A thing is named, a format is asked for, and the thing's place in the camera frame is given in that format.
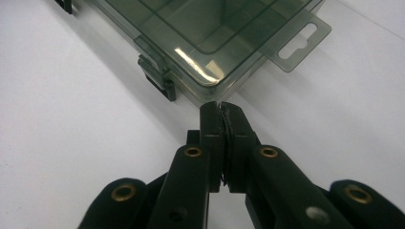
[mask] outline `transparent plastic box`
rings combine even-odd
[[[330,32],[313,13],[323,0],[93,0],[141,53],[147,78],[169,100],[224,100],[267,59],[292,71]],[[279,51],[306,25],[308,44]]]

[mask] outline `screw hole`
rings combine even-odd
[[[260,154],[263,156],[266,156],[266,157],[271,157],[271,158],[278,156],[278,152],[269,147],[260,149]]]
[[[123,202],[132,198],[136,192],[137,189],[133,184],[121,184],[113,190],[113,192],[111,193],[111,198],[117,202]]]
[[[190,148],[187,148],[187,149],[184,151],[184,153],[185,153],[187,156],[200,156],[200,155],[203,154],[203,150],[200,149],[200,148],[197,148],[197,147],[190,147]]]
[[[345,193],[349,198],[359,203],[368,204],[373,201],[372,196],[357,185],[348,185],[345,188]]]

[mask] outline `white background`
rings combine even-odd
[[[267,62],[227,101],[319,186],[372,186],[405,210],[405,2],[329,0],[332,33],[292,72]],[[0,1],[1,228],[76,228],[111,181],[165,173],[199,110],[168,102],[91,10]],[[253,228],[211,195],[208,228]]]

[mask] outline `hanging hole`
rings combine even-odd
[[[297,50],[302,50],[308,44],[308,38],[317,30],[317,26],[313,23],[307,24],[301,29],[279,52],[278,55],[282,59],[288,59]]]

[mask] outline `white table surface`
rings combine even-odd
[[[76,228],[108,183],[167,172],[199,110],[168,102],[102,20],[0,1],[0,227]],[[271,62],[227,101],[315,184],[372,186],[405,210],[405,2],[329,0],[332,33],[292,72]],[[208,228],[253,228],[211,195]]]

